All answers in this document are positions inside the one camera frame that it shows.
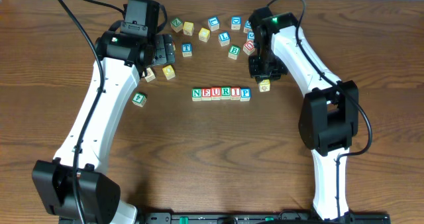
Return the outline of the yellow S block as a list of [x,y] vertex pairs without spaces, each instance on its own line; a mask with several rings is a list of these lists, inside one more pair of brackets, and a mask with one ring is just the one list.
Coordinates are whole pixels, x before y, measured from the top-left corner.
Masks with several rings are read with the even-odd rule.
[[270,91],[270,80],[262,80],[259,84],[259,91],[260,92],[267,92]]

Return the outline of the blue P block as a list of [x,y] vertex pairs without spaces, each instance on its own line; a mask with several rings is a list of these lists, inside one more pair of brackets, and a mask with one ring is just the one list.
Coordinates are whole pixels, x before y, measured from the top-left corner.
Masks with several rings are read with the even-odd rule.
[[250,101],[251,90],[250,88],[241,88],[240,89],[240,101]]

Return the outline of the red I block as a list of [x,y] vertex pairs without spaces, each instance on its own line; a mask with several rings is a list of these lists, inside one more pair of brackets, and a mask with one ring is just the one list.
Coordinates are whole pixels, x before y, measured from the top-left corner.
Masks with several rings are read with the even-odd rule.
[[241,88],[239,87],[232,87],[231,88],[231,100],[240,100],[241,98]]

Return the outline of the green R block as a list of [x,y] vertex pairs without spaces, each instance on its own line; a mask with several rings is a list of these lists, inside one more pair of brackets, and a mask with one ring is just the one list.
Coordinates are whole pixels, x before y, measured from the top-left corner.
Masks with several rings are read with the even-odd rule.
[[231,99],[231,87],[221,87],[221,100]]

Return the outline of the green N block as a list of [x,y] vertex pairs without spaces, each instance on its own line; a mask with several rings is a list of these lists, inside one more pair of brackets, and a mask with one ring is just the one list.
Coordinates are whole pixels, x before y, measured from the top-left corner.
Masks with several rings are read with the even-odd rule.
[[201,101],[202,100],[201,88],[193,88],[191,90],[191,98],[192,98],[192,101]]

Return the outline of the red E block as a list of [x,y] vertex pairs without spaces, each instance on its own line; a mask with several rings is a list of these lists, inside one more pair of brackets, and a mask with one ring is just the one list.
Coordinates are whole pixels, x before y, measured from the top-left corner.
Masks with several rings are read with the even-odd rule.
[[201,89],[201,100],[202,101],[211,101],[211,88],[202,88]]

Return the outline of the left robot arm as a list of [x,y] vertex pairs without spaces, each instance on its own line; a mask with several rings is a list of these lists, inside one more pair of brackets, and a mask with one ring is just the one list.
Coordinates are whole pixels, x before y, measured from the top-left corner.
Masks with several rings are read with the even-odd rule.
[[128,0],[123,18],[89,43],[93,75],[76,121],[51,161],[34,165],[32,180],[47,213],[62,223],[136,223],[138,210],[121,199],[107,177],[113,137],[128,100],[151,66],[174,63],[172,37],[158,20],[166,12],[153,0]]

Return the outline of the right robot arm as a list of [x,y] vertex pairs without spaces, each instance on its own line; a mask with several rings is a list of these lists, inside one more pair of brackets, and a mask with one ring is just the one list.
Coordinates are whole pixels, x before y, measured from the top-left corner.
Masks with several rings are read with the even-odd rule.
[[313,157],[313,210],[323,221],[345,221],[345,170],[358,132],[358,109],[353,104],[358,88],[352,81],[342,82],[324,65],[292,13],[273,15],[269,7],[261,7],[248,21],[257,49],[248,59],[251,77],[262,82],[291,74],[301,90],[298,129]]

